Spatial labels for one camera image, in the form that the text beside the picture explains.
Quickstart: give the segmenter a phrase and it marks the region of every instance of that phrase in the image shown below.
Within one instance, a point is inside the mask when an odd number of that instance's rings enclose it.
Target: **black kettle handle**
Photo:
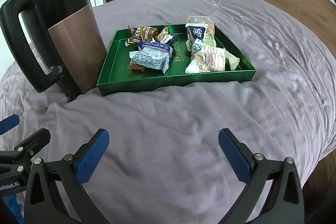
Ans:
[[[37,92],[45,91],[62,77],[62,67],[54,66],[47,75],[36,60],[23,33],[19,14],[34,0],[8,0],[0,8],[0,26],[17,64]]]

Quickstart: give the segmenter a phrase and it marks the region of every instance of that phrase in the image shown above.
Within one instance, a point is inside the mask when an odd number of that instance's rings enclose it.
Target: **blue plastic object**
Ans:
[[[5,134],[8,130],[16,127],[20,122],[18,115],[14,114],[0,122],[0,135]]]
[[[224,129],[219,132],[218,141],[238,180],[248,184],[251,166]]]
[[[21,214],[21,207],[16,201],[16,196],[14,194],[8,196],[8,208],[11,211],[11,213],[16,217],[18,223],[20,224],[25,223]]]
[[[99,137],[89,147],[81,161],[77,164],[76,179],[80,185],[90,180],[109,143],[109,133],[103,129]]]

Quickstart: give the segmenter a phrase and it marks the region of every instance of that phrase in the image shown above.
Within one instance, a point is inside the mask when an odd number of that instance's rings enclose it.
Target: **metal screw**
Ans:
[[[70,160],[72,160],[72,154],[66,154],[65,156],[64,156],[64,160],[66,160],[66,161],[70,161]]]
[[[37,159],[34,160],[34,163],[35,163],[35,164],[40,164],[41,161],[42,161],[41,158],[37,158]]]
[[[256,160],[263,160],[263,159],[264,159],[264,156],[263,156],[262,154],[260,154],[260,153],[256,153],[256,154],[254,155],[254,158],[255,158]]]
[[[288,162],[289,164],[293,164],[294,160],[290,157],[286,158],[286,162]]]

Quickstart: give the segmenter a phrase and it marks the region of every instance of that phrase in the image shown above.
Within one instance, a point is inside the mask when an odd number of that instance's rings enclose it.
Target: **gray duvet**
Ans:
[[[0,82],[0,119],[16,113],[21,122],[0,137],[0,149],[13,149],[44,127],[51,142],[37,156],[60,160],[105,128],[110,145],[83,187],[111,223],[217,223],[244,188],[218,145],[222,128],[253,153],[294,158],[302,185],[336,147],[336,61],[285,12],[262,0],[117,0],[94,13],[107,47],[128,25],[209,15],[257,69],[242,84],[106,97],[95,88],[66,104],[57,85],[38,94],[16,63],[9,67]]]

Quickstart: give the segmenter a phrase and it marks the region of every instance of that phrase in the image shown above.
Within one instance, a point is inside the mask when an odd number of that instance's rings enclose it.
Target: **electric kettle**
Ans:
[[[47,74],[26,40],[20,13]],[[90,0],[8,0],[0,8],[0,25],[17,64],[37,92],[57,83],[71,101],[96,86],[106,48]]]

